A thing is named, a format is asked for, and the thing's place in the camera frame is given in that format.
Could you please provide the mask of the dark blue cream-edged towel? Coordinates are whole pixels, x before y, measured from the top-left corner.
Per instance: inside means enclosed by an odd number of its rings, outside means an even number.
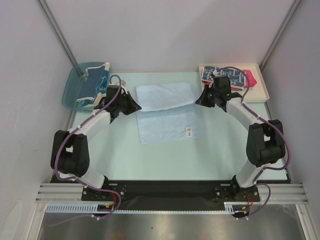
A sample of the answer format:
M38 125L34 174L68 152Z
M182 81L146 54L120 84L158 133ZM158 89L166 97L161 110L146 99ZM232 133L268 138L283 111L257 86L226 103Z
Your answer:
M88 67L85 70L85 81L77 97L82 109L96 107L106 96L110 63Z

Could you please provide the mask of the light blue towel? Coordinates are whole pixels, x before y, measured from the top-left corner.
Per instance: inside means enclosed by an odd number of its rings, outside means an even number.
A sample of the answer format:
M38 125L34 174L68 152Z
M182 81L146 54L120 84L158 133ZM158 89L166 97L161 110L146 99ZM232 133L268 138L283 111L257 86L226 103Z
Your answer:
M196 97L188 82L147 84L136 87L141 110L136 113L141 144L197 139ZM186 136L186 128L192 136Z

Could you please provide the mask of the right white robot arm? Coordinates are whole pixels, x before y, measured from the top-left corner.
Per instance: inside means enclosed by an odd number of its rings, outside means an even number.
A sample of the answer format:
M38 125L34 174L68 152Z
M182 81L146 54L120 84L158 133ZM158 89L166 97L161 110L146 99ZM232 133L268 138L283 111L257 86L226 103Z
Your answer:
M249 108L242 95L231 91L228 76L214 76L210 84L205 84L195 103L207 108L221 108L247 130L247 161L233 176L228 194L232 200L246 200L248 195L257 192L256 183L261 174L265 170L275 171L273 165L289 155L281 121L266 120Z

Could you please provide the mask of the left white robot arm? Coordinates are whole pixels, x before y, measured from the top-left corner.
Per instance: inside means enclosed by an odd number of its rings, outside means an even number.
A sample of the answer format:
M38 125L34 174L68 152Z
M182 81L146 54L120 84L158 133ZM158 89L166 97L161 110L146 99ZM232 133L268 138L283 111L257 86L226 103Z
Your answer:
M123 86L109 85L106 96L84 122L54 134L50 166L57 179L79 181L92 188L97 199L107 199L110 195L110 187L106 185L108 178L91 167L89 142L120 113L127 116L141 109Z

